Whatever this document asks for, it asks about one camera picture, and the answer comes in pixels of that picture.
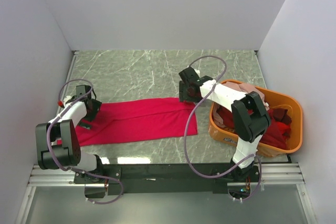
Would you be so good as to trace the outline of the bright red t-shirt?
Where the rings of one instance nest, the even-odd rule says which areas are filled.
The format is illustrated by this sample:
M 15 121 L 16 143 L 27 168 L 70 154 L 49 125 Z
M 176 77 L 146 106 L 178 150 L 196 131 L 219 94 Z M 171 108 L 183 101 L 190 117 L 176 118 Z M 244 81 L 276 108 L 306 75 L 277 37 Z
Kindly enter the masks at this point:
M 73 120 L 80 146 L 119 144 L 196 135 L 194 107 L 172 97 L 104 103 L 86 129 L 78 125 L 86 109 L 77 102 L 62 119 Z

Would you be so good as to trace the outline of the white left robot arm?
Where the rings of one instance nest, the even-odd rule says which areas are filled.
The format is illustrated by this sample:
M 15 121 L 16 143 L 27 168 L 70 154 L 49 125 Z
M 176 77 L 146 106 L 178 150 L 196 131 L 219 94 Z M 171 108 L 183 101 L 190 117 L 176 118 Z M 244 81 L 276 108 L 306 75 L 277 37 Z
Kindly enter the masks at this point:
M 93 183 L 104 179 L 105 170 L 98 155 L 80 149 L 76 127 L 90 130 L 102 103 L 90 85 L 76 86 L 76 94 L 58 99 L 57 116 L 35 128 L 37 161 L 41 169 L 74 170 L 86 174 Z

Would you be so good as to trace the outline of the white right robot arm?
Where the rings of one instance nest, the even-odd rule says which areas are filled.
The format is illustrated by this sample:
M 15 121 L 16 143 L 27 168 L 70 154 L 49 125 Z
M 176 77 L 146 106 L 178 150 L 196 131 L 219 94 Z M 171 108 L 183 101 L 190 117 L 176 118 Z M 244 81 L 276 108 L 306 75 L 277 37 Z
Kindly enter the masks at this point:
M 259 141 L 271 125 L 271 119 L 260 95 L 255 91 L 246 93 L 234 90 L 209 76 L 200 77 L 191 66 L 182 70 L 179 76 L 179 100 L 197 103 L 187 119 L 184 131 L 184 154 L 189 167 L 203 178 L 214 179 L 230 174 L 235 181 L 243 181 L 255 163 Z M 189 123 L 196 109 L 205 100 L 217 103 L 232 113 L 234 130 L 238 135 L 231 168 L 218 175 L 205 175 L 197 171 L 187 154 L 186 135 Z

